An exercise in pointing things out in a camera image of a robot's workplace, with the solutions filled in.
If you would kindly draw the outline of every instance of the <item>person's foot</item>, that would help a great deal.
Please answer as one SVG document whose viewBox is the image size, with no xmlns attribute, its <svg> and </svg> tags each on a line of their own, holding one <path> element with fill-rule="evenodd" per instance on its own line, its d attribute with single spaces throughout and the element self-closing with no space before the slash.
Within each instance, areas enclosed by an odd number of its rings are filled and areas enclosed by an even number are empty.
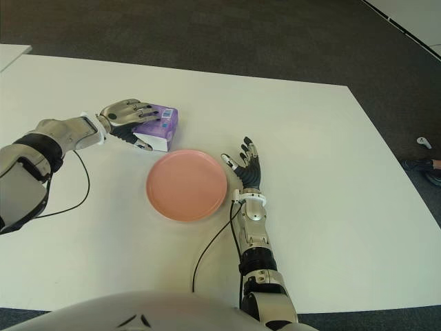
<svg viewBox="0 0 441 331">
<path fill-rule="evenodd" d="M 441 187 L 441 170 L 428 171 L 424 175 L 433 185 Z"/>
<path fill-rule="evenodd" d="M 433 160 L 402 160 L 401 166 L 406 171 L 430 171 L 433 170 Z"/>
</svg>

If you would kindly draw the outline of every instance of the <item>purple packaging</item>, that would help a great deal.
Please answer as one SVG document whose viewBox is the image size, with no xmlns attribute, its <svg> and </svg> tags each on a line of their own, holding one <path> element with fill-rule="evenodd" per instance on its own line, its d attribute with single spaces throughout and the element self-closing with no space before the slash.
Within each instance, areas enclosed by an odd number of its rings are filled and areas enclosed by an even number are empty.
<svg viewBox="0 0 441 331">
<path fill-rule="evenodd" d="M 157 111 L 160 121 L 150 121 L 132 130 L 135 136 L 145 141 L 153 150 L 168 152 L 178 127 L 178 110 L 176 108 L 152 105 L 152 112 Z"/>
</svg>

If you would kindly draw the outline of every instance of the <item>dark floor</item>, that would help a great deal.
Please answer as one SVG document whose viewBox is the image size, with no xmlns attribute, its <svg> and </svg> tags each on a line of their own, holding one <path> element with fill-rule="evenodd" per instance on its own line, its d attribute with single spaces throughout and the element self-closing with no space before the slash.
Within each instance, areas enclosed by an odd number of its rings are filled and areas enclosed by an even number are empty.
<svg viewBox="0 0 441 331">
<path fill-rule="evenodd" d="M 441 62 L 361 0 L 0 4 L 1 42 L 31 54 L 349 86 L 398 159 L 441 159 Z M 441 225 L 441 189 L 409 176 Z M 33 314 L 0 310 L 0 328 Z M 441 306 L 301 317 L 320 330 L 441 329 Z"/>
</svg>

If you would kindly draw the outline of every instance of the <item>black cable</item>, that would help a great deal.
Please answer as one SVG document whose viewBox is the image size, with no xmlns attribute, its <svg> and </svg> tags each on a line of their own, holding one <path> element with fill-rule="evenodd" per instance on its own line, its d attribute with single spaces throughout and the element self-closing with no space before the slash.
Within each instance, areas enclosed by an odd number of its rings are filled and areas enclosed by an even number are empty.
<svg viewBox="0 0 441 331">
<path fill-rule="evenodd" d="M 239 285 L 239 309 L 242 309 L 242 291 L 243 291 L 243 276 L 240 274 L 240 285 Z"/>
<path fill-rule="evenodd" d="M 79 158 L 79 160 L 81 162 L 81 165 L 84 168 L 85 175 L 88 178 L 88 191 L 85 193 L 85 196 L 84 196 L 83 200 L 81 200 L 78 204 L 74 205 L 73 207 L 65 209 L 65 210 L 62 210 L 62 211 L 59 211 L 59 212 L 51 212 L 50 214 L 37 216 L 37 217 L 35 217 L 36 219 L 41 219 L 43 217 L 58 215 L 58 214 L 61 214 L 62 212 L 68 212 L 69 210 L 75 209 L 75 208 L 79 207 L 80 205 L 82 205 L 83 202 L 88 198 L 89 191 L 90 191 L 90 178 L 89 178 L 88 169 L 85 167 L 85 164 L 84 164 L 83 160 L 81 159 L 81 157 L 79 156 L 79 154 L 75 150 L 73 152 Z M 50 183 L 51 183 L 51 181 L 52 181 L 52 175 L 50 175 L 50 177 L 48 179 L 48 184 L 46 185 L 46 190 L 48 191 L 48 193 L 47 193 L 48 195 L 49 195 L 49 191 L 50 191 Z"/>
<path fill-rule="evenodd" d="M 234 202 L 232 201 L 232 206 L 229 209 L 229 218 L 231 219 L 231 221 L 229 222 L 229 225 L 232 228 L 232 234 L 233 234 L 233 238 L 234 238 L 234 243 L 236 244 L 237 254 L 239 256 L 239 262 L 240 262 L 240 260 L 242 259 L 242 256 L 240 254 L 240 248 L 239 248 L 239 244 L 238 244 L 237 238 L 236 238 L 236 231 L 234 231 L 234 225 L 233 225 L 234 217 L 232 218 L 233 204 L 234 204 Z M 242 290 L 243 290 L 243 276 L 242 276 L 242 273 L 241 273 L 240 274 L 240 285 L 239 285 L 239 308 L 242 308 Z"/>
<path fill-rule="evenodd" d="M 207 252 L 207 250 L 208 250 L 208 248 L 211 246 L 211 244 L 213 243 L 213 241 L 218 237 L 218 235 L 220 235 L 221 234 L 221 232 L 228 226 L 228 224 L 230 224 L 232 221 L 233 221 L 233 219 L 237 216 L 237 214 L 240 212 L 240 209 L 242 208 L 242 204 L 240 205 L 240 207 L 239 207 L 239 209 L 238 209 L 238 211 L 236 212 L 236 214 L 234 214 L 234 216 L 233 217 L 230 217 L 229 218 L 229 221 L 218 231 L 218 233 L 216 233 L 216 235 L 213 237 L 213 239 L 208 243 L 208 245 L 205 247 L 205 249 L 202 251 L 202 254 L 199 256 L 199 259 L 198 259 L 198 263 L 196 263 L 196 267 L 194 267 L 194 272 L 193 272 L 193 278 L 192 278 L 192 293 L 194 293 L 194 281 L 195 281 L 195 279 L 196 279 L 196 272 L 198 271 L 198 266 L 199 266 L 199 263 L 201 262 L 201 260 L 202 260 L 202 257 L 204 256 L 204 254 L 205 254 L 205 252 Z"/>
<path fill-rule="evenodd" d="M 238 242 L 237 242 L 236 232 L 234 231 L 234 226 L 233 226 L 233 219 L 234 219 L 234 217 L 232 217 L 232 215 L 233 215 L 233 206 L 234 206 L 234 201 L 232 201 L 232 205 L 231 205 L 231 207 L 229 208 L 229 219 L 230 219 L 229 225 L 230 225 L 231 228 L 232 228 L 232 234 L 233 234 L 233 238 L 234 238 L 234 243 L 236 244 L 237 255 L 239 256 L 239 261 L 240 261 L 240 248 L 239 248 L 239 244 L 238 244 Z"/>
</svg>

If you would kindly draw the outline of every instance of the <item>plate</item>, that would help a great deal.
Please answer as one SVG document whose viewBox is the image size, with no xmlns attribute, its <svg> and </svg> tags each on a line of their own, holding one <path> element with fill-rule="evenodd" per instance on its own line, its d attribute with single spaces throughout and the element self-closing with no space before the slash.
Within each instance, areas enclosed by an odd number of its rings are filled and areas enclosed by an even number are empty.
<svg viewBox="0 0 441 331">
<path fill-rule="evenodd" d="M 147 196 L 163 216 L 196 221 L 213 214 L 227 194 L 222 167 L 199 150 L 178 150 L 159 159 L 147 177 Z"/>
</svg>

